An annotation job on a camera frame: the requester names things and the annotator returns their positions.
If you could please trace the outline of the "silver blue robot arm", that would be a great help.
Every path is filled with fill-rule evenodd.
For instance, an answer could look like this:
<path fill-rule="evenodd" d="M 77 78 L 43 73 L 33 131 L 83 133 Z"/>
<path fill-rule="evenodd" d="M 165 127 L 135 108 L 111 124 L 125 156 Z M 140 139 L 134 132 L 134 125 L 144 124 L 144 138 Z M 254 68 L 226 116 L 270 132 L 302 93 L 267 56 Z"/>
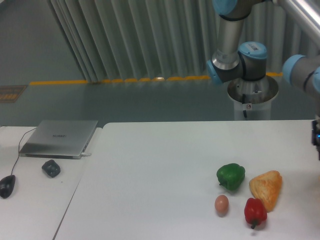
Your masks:
<path fill-rule="evenodd" d="M 268 120 L 271 102 L 279 92 L 277 82 L 267 76 L 267 48 L 259 42 L 239 43 L 244 20 L 258 0 L 214 0 L 220 17 L 217 49 L 207 61 L 207 71 L 215 84 L 228 83 L 234 102 L 235 120 Z M 320 57 L 296 54 L 285 61 L 283 78 L 315 101 L 311 143 L 320 148 Z"/>

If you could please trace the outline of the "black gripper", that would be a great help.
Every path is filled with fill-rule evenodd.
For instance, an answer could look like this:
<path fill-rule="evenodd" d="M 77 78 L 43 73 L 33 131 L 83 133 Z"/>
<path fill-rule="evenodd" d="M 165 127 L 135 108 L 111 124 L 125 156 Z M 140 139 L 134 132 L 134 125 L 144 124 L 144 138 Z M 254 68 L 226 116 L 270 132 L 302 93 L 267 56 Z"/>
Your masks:
<path fill-rule="evenodd" d="M 317 120 L 313 120 L 311 126 L 311 143 L 315 146 L 318 152 L 318 158 L 320 158 L 320 124 Z"/>

